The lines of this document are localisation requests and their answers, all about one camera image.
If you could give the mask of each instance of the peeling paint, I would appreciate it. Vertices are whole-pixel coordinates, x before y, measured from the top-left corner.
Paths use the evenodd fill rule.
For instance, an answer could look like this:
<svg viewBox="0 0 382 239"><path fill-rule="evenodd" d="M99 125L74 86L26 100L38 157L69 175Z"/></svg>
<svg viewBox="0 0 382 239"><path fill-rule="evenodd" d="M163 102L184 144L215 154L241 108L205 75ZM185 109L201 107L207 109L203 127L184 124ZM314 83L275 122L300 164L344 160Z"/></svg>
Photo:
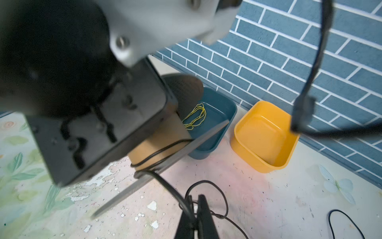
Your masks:
<svg viewBox="0 0 382 239"><path fill-rule="evenodd" d="M88 232L90 230L92 226L91 225L88 225L85 229L84 229L84 232Z"/></svg>
<svg viewBox="0 0 382 239"><path fill-rule="evenodd" d="M152 201L149 205L147 205L147 208L155 211L157 209L157 202Z"/></svg>
<svg viewBox="0 0 382 239"><path fill-rule="evenodd" d="M89 197L89 195L87 195L87 196L71 196L70 200L72 200L72 202L76 202L76 201L82 201L88 197Z"/></svg>
<svg viewBox="0 0 382 239"><path fill-rule="evenodd" d="M115 172L112 172L111 169L110 169L110 166L112 166L113 163L110 163L106 168L104 168L103 170L101 170L98 174L96 174L92 179L90 179L89 181L87 181L85 183L85 186L90 186L92 184L96 184L96 187L99 187L101 186L101 184L105 183L105 178L107 176L110 176L112 174L115 174Z"/></svg>
<svg viewBox="0 0 382 239"><path fill-rule="evenodd" d="M153 223L150 224L150 226L154 229L158 229L159 227L158 221L154 221Z"/></svg>

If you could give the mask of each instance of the white grout line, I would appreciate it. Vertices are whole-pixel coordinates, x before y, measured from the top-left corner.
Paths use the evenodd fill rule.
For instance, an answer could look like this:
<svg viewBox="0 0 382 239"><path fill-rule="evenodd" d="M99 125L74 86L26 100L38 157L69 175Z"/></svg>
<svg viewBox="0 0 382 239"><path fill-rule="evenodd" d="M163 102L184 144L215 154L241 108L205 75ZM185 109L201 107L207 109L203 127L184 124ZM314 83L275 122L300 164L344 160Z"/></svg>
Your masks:
<svg viewBox="0 0 382 239"><path fill-rule="evenodd" d="M336 119L338 119L340 117L340 115L337 115L336 117L334 117L333 119L331 119L330 121L329 121L329 123L332 123L333 121L335 121Z"/></svg>
<svg viewBox="0 0 382 239"><path fill-rule="evenodd" d="M228 49L227 57L230 55L231 47Z"/></svg>
<svg viewBox="0 0 382 239"><path fill-rule="evenodd" d="M359 10L359 9L356 9L356 8L348 7L346 5L342 5L342 4L339 4L339 3L333 3L333 6L335 8L338 8L338 9L341 9L341 10L345 10L345 11L348 11L348 12L351 12L351 13L354 13L354 14L357 14L357 15L360 15L360 16L365 16L367 18L371 18L371 19L374 19L374 20L377 20L377 21L382 21L382 17L373 15L372 13L368 13L368 12L365 12L365 11L362 11L362 10Z"/></svg>
<svg viewBox="0 0 382 239"><path fill-rule="evenodd" d="M359 72L360 69L362 69L362 68L357 67L357 69L355 69L352 73L350 73L350 75L348 77L345 78L345 81L350 80L350 78L352 78L357 72Z"/></svg>
<svg viewBox="0 0 382 239"><path fill-rule="evenodd" d="M297 0L293 0L292 5L290 5L290 8L288 10L288 13L292 12L293 8L295 7L296 2L297 2Z"/></svg>
<svg viewBox="0 0 382 239"><path fill-rule="evenodd" d="M197 42L195 42L195 41L193 41L193 42L196 43L196 44L198 44L198 45L200 45L200 46L202 46L202 47L204 47L204 48L206 48L205 46L203 46L203 45L200 44L200 43L197 43ZM287 74L287 75L289 75L289 76L292 76L292 77L294 77L294 78L296 78L296 79L298 79L298 80L300 80L300 81L302 81L302 82L306 82L306 80L304 80L304 79L302 79L302 78L300 78L300 77L298 77L298 76L295 76L295 75L293 75L292 73L287 72L287 71L285 71L285 70L283 70L283 69L280 69L280 68L278 68L278 67L276 67L276 66L273 66L273 65L271 65L271 64L269 64L269 63L267 63L267 62L265 62L265 61L263 61L263 60L261 60L261 59L259 59L259 58L257 58L257 57L254 57L254 56L252 56L252 55L249 55L249 54L247 54L247 53L244 53L244 52L243 52L242 50L240 50L240 49L237 49L237 48L235 48L235 47L232 47L232 48L234 48L235 50L237 50L237 51L239 51L239 52L241 52L241 53L243 53L243 54L246 54L246 55L250 56L251 58L254 58L254 59L256 59L256 60L259 60L259 61L261 61L262 63L266 63L267 65L269 65L269 66L271 66L271 67L273 67L273 68L275 68L275 69L277 69L277 70L279 70L279 71L282 71L283 73L285 73L285 74ZM294 90L292 90L292 89L289 89L288 87L282 85L281 83L278 83L277 81L274 81L273 79L270 79L269 77L266 77L266 76L264 76L264 75L262 75L262 74L260 74L260 73L258 73L258 72L255 72L254 70L252 70L252 69L250 69L250 68L248 68L248 67L246 67L246 66L244 66L244 65L242 65L242 64L240 64L240 63L238 63L238 62L235 62L235 61L233 61L232 59L227 58L226 56L224 56L224 55L222 55L222 54L220 54L220 53L218 53L218 52L215 52L215 51L213 51L213 50L212 50L212 52L213 52L213 54L220 55L220 56L222 56L223 58L225 58L225 59L227 59L227 60L229 60L229 61L232 61L232 62L238 64L239 66L242 66L242 67L246 68L247 70L249 70L249 71L251 71L251 72L253 72L253 73L257 74L257 75L260 75L260 76L262 76L262 77L264 77L264 78L266 78L266 79L268 79L268 80L270 80L270 81L275 82L276 84L278 84L278 85L280 85L280 86L282 86L282 87L284 87L284 88L286 88L286 89L288 89L288 90L293 91L294 93L299 94L299 92L296 92L296 91L294 91ZM327 71L324 71L324 70L321 70L321 71L322 71L323 73L327 74L327 75L330 75L330 76L332 76L332 77L335 77L336 79L345 81L344 79L342 79L342 78L340 78L340 77L338 77L338 76L336 76L336 75L334 75L334 74L331 74L330 72L327 72ZM341 100L343 100L343 101L345 101L345 102L347 102L347 103L349 103L349 104L352 104L352 105L354 105L354 106L356 106L356 107L358 107L358 108L361 108L361 109L363 109L364 111L367 111L367 112L369 112L369 113L371 113L371 114L374 114L374 115L376 115L376 116L382 117L382 115L380 115L380 114L378 114L378 113L376 113L376 112L373 112L373 111L371 111L371 110L368 109L368 108L365 108L365 107L363 107L363 106L357 105L357 104L355 104L354 102L352 102L352 101L350 101L350 100L348 100L348 99L346 99L346 98L344 98L344 97L341 97L341 96L339 96L339 95L337 95L337 94L334 94L334 93L332 93L331 91L329 91L329 90L327 90L327 89L324 89L324 88L319 87L319 86L317 86L317 85L313 85L313 86L314 86L315 88L320 89L320 90L322 90L322 91L324 91L324 92L326 92L326 93L328 93L328 94L331 94L331 95L333 95L333 96L335 96L335 97L337 97L337 98L339 98L339 99L341 99ZM361 86L358 86L358 85L357 85L357 87L360 88L360 89L362 89L362 90L365 90L366 92L370 92L370 90L368 90L368 89L366 89L366 88L364 88L364 87L361 87ZM380 94L375 93L375 92L373 92L373 94L374 94L374 95L377 95L377 96L381 96Z"/></svg>
<svg viewBox="0 0 382 239"><path fill-rule="evenodd" d="M368 97L369 95L371 95L371 93L367 93L365 94L364 96L362 96L359 100L357 100L355 103L356 104L359 104L361 101L363 101L366 97Z"/></svg>
<svg viewBox="0 0 382 239"><path fill-rule="evenodd" d="M253 5L256 5L256 6L259 6L259 7L262 7L264 9L267 9L269 11L272 11L272 12L275 12L275 13L278 13L278 14L281 14L283 16L287 16L289 18L292 18L292 19L295 19L295 20L298 20L300 22L303 22L303 23L306 23L306 24L311 24L312 26L315 26L317 28L321 28L321 24L319 23L316 23L316 22L313 22L313 21L310 21L310 20L307 20L307 19L304 19L304 18L301 18L301 17L298 17L298 16L295 16L295 15L292 15L290 13L287 13L287 12L284 12L284 11L281 11L279 9L276 9L276 8L272 8L272 7L269 7L265 4L261 4L261 3L258 3L258 2L255 2L255 1L252 1L252 0L244 0L245 2L248 2L248 3L251 3ZM362 44L365 44L365 45L369 45L371 47L375 47L377 49L380 49L382 50L382 45L380 44L377 44L377 43L374 43L372 41L368 41L368 40L365 40L365 39L362 39L360 37L357 37L357 36L353 36L351 34L348 34L348 33L345 33L345 32L342 32L342 31L339 31L339 30L335 30L335 29L331 29L330 30L331 33L335 33L337 35L340 35L340 36L343 36L345 38L351 38L352 40L355 40L359 43L362 43Z"/></svg>
<svg viewBox="0 0 382 239"><path fill-rule="evenodd" d="M363 139L361 139L361 138L357 138L357 139L358 139L359 141L361 141L362 143L367 144L367 145L369 145L370 147L372 147L372 148L374 148L374 149L376 149L376 150L382 152L382 149L378 148L377 146L372 145L371 143L366 142L365 140L363 140Z"/></svg>
<svg viewBox="0 0 382 239"><path fill-rule="evenodd" d="M238 27L239 27L239 23L240 23L240 19L238 19L238 22L236 23L235 31L237 31L237 30L238 30Z"/></svg>
<svg viewBox="0 0 382 239"><path fill-rule="evenodd" d="M342 46L340 46L340 48L338 48L338 50L335 52L336 55L338 55L342 49L350 42L350 38L346 39L346 41L342 44Z"/></svg>
<svg viewBox="0 0 382 239"><path fill-rule="evenodd" d="M261 21L262 21L262 19L263 19L263 17L264 17L265 11L266 11L266 9L264 8L263 11L262 11L262 13L261 13L261 16L260 16L260 18L259 18L259 21L258 21L257 23L259 23L259 24L261 23Z"/></svg>
<svg viewBox="0 0 382 239"><path fill-rule="evenodd" d="M353 155L355 155L355 154L357 154L357 153L356 153L356 152L352 152L351 154L346 155L345 158L350 157L350 156L353 156Z"/></svg>
<svg viewBox="0 0 382 239"><path fill-rule="evenodd" d="M263 63L261 62L256 72L259 72L259 70L261 69L262 65L263 65Z"/></svg>
<svg viewBox="0 0 382 239"><path fill-rule="evenodd" d="M371 14L376 14L377 11L382 7L382 1L374 8L374 10L371 12Z"/></svg>
<svg viewBox="0 0 382 239"><path fill-rule="evenodd" d="M267 88L267 91L271 88L272 85L273 85L273 82L270 83L270 85Z"/></svg>
<svg viewBox="0 0 382 239"><path fill-rule="evenodd" d="M320 104L324 103L330 96L331 96L331 94L328 94L327 96L325 96L325 98L323 98L323 99L320 101Z"/></svg>
<svg viewBox="0 0 382 239"><path fill-rule="evenodd" d="M275 35L275 38L273 38L273 41L272 41L272 43L270 44L269 47L273 47L273 44L275 43L277 37L278 37L278 34Z"/></svg>
<svg viewBox="0 0 382 239"><path fill-rule="evenodd" d="M249 45L248 45L248 48L247 48L247 50L245 51L246 53L249 52L249 49L251 48L251 45L252 45L252 42L250 41L250 42L249 42Z"/></svg>
<svg viewBox="0 0 382 239"><path fill-rule="evenodd" d="M311 24L309 24L308 27L305 29L303 35L300 37L300 41L302 41L305 38L305 36L308 34L310 28L312 28Z"/></svg>
<svg viewBox="0 0 382 239"><path fill-rule="evenodd" d="M284 64L281 66L281 69L284 69L284 67L285 67L285 65L288 63L288 61L289 61L289 57L285 60L285 62L284 62Z"/></svg>
<svg viewBox="0 0 382 239"><path fill-rule="evenodd" d="M379 143L381 143L381 142L382 142L382 140L379 140L379 141L373 143L373 145L377 145L377 144L379 144Z"/></svg>
<svg viewBox="0 0 382 239"><path fill-rule="evenodd" d="M364 123L364 125L368 125L368 124L370 124L370 123L372 123L372 122L376 121L377 119L379 119L379 117L378 117L378 116L377 116L377 117L375 117L374 119L370 120L369 122L366 122L366 123Z"/></svg>

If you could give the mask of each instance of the green leaf pattern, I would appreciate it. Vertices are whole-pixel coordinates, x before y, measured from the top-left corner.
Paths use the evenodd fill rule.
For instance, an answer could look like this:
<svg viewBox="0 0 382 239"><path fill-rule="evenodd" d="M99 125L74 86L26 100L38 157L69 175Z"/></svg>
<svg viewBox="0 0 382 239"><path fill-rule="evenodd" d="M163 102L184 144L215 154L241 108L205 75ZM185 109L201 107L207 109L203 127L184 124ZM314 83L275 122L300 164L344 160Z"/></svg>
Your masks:
<svg viewBox="0 0 382 239"><path fill-rule="evenodd" d="M7 169L10 172L14 172L16 169L18 169L21 164L23 163L23 154L18 153L13 160L8 164Z"/></svg>

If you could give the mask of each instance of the black cable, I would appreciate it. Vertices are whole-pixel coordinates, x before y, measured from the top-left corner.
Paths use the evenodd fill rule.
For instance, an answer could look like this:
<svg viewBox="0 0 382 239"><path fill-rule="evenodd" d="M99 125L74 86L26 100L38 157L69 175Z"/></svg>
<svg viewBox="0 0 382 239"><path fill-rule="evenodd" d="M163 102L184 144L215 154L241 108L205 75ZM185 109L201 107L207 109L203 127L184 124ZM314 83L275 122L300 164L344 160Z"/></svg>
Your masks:
<svg viewBox="0 0 382 239"><path fill-rule="evenodd" d="M181 205L181 209L189 217L191 222L196 221L196 217L194 215L193 209L191 210L191 208L187 205L188 203L186 202L186 200L183 199L182 195L180 195L180 193L173 186L171 186L166 180L164 180L161 176L159 176L155 172L148 171L148 170L140 170L140 172L142 174L148 174L148 175L152 176L160 184L162 184L162 186L165 189L167 189L167 191L169 191L169 193L171 193L174 196L174 198L179 202L179 204Z"/></svg>
<svg viewBox="0 0 382 239"><path fill-rule="evenodd" d="M360 229L358 228L358 226L353 222L353 220L352 220L346 213L344 213L343 211L338 210L338 209L333 209L333 210L331 210L331 211L328 213L328 221L329 221L330 229L331 229L331 231L332 231L333 239L335 239L335 236L334 236L334 232L333 232L332 224L330 223L330 216L331 216L332 213L335 212L335 211L338 211L338 212L344 214L345 216L347 216L348 219L351 221L351 223L353 223L353 225L354 225L354 226L357 228L357 230L360 232L362 238L365 239L365 237L363 236L361 230L360 230Z"/></svg>
<svg viewBox="0 0 382 239"><path fill-rule="evenodd" d="M139 162L139 163L137 163L137 164L131 164L130 167L138 167L138 166L140 166L140 165L146 163L147 161L149 161L152 157L157 156L158 154L162 153L163 151L168 150L168 149L171 148L171 147L174 147L174 146L177 145L177 144L180 144L180 143L183 143L183 142L191 142L191 141L193 141L193 139L191 139L191 138L178 140L178 141L176 141L176 142L174 142L174 143L172 143L172 144L169 144L169 145L167 145L166 147L164 147L164 148L162 148L162 149L160 149L160 150L158 150L158 151L156 151L156 152L150 154L147 158L145 158L145 159L142 160L141 162Z"/></svg>

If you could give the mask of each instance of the black wire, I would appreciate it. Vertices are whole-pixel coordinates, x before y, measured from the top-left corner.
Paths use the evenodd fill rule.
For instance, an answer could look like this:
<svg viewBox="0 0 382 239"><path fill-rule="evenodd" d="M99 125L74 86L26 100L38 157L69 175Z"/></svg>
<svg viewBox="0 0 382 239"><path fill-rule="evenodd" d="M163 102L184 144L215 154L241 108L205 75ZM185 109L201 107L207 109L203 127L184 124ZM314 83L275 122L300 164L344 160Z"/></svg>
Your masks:
<svg viewBox="0 0 382 239"><path fill-rule="evenodd" d="M225 212L224 216L222 216L222 218L219 218L219 219L225 219L225 218L227 217L227 215L228 215L228 202L227 202L227 198L225 197L223 191L222 191L216 184L214 184L213 182L208 181L208 180L201 180L201 181L199 181L199 182L194 183L193 185L191 185L191 186L187 189L185 198L188 197L188 195L190 194L191 190L192 190L194 187L198 186L199 184L204 184L204 183L205 183L205 184L211 184L212 186L214 186L214 187L220 192L220 194L223 196L223 199L224 199L224 202L225 202L226 212Z"/></svg>
<svg viewBox="0 0 382 239"><path fill-rule="evenodd" d="M165 189L167 189L167 191L169 191L169 193L171 193L174 196L174 198L179 202L179 204L181 205L181 209L189 217L191 222L196 221L196 217L194 215L193 209L187 205L188 203L186 202L186 200L183 199L182 195L180 195L180 193L173 186L171 186L166 180L164 180L161 176L159 176L155 172L147 171L147 170L140 170L140 172L143 174L148 174L148 175L152 176L160 184L162 184L162 186Z"/></svg>
<svg viewBox="0 0 382 239"><path fill-rule="evenodd" d="M172 144L170 144L170 145L167 145L166 147L164 147L164 148L162 148L162 149L160 149L160 150L158 150L158 151L156 151L156 152L150 154L147 158L145 158L145 159L142 160L141 162L139 162L139 163L137 163L137 164L131 164L130 167L138 167L138 166L140 166L140 165L146 163L147 161L149 161L152 157L155 157L156 155L162 153L163 151L168 150L168 149L171 148L171 147L174 147L174 146L177 145L177 144L180 144L180 143L183 143L183 142L191 142L191 141L193 141L193 139L191 139L191 138L178 140L178 141L176 141L176 142L174 142L174 143L172 143Z"/></svg>
<svg viewBox="0 0 382 239"><path fill-rule="evenodd" d="M361 230L357 227L357 225L353 222L353 220L352 220L346 213L344 213L343 211L338 210L338 209L333 209L333 210L331 210L331 211L329 212L329 214L328 214L328 221L329 221L330 229L331 229L331 231L332 231L333 239L335 239L335 236L334 236L334 232L333 232L332 224L330 223L330 216L331 216L332 213L335 212L335 211L338 211L338 212L344 214L345 216L347 216L348 219L351 221L351 223L353 223L353 225L356 226L356 228L357 228L357 230L360 232L362 238L365 239L365 237L363 236Z"/></svg>

